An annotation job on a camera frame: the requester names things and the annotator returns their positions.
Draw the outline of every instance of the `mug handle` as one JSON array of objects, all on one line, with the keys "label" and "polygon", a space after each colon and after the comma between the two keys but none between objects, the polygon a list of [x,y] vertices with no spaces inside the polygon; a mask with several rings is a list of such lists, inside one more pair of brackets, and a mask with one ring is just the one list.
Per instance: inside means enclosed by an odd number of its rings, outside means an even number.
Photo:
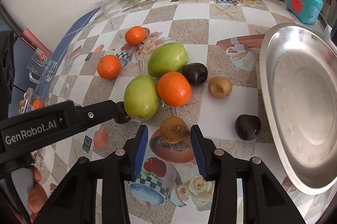
[{"label": "mug handle", "polygon": [[40,83],[42,83],[42,82],[44,81],[44,78],[40,78],[39,80],[33,78],[32,73],[35,73],[35,71],[30,70],[28,76],[29,76],[29,79],[30,79],[33,83],[40,84]]}]

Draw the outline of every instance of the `glass mug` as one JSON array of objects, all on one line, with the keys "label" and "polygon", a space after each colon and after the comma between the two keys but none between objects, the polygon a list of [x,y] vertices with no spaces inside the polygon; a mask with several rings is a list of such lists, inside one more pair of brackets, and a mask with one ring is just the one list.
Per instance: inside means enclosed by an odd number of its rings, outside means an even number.
[{"label": "glass mug", "polygon": [[[43,81],[49,82],[57,69],[57,62],[53,61],[46,53],[41,49],[37,49],[30,59],[27,68],[29,71],[29,79],[33,83],[42,83]],[[33,78],[32,74],[40,76],[40,79],[37,80]]]}]

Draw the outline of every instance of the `pink tube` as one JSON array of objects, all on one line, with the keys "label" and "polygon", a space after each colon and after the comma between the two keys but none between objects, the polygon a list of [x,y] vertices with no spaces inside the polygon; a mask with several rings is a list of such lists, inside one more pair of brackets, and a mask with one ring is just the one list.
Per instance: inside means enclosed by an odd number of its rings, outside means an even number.
[{"label": "pink tube", "polygon": [[40,48],[44,53],[46,53],[49,57],[52,55],[52,52],[40,42],[38,38],[35,37],[35,35],[28,29],[26,28],[23,31],[23,35],[30,40],[37,48]]}]

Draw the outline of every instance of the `kiwi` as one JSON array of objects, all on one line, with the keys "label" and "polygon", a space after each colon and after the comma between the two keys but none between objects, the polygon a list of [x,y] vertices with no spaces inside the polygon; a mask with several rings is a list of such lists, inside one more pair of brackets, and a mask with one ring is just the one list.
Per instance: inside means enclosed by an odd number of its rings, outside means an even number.
[{"label": "kiwi", "polygon": [[188,133],[185,122],[179,117],[169,117],[160,126],[161,138],[167,143],[177,143]]},{"label": "kiwi", "polygon": [[232,83],[225,77],[215,76],[208,83],[208,91],[213,97],[225,98],[232,91]]}]

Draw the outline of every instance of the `teal container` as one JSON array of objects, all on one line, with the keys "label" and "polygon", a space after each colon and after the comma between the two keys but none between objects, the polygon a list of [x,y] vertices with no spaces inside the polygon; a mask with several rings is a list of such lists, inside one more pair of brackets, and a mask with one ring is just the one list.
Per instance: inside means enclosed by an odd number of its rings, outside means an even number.
[{"label": "teal container", "polygon": [[313,25],[322,7],[322,0],[287,0],[287,8],[304,24]]}]

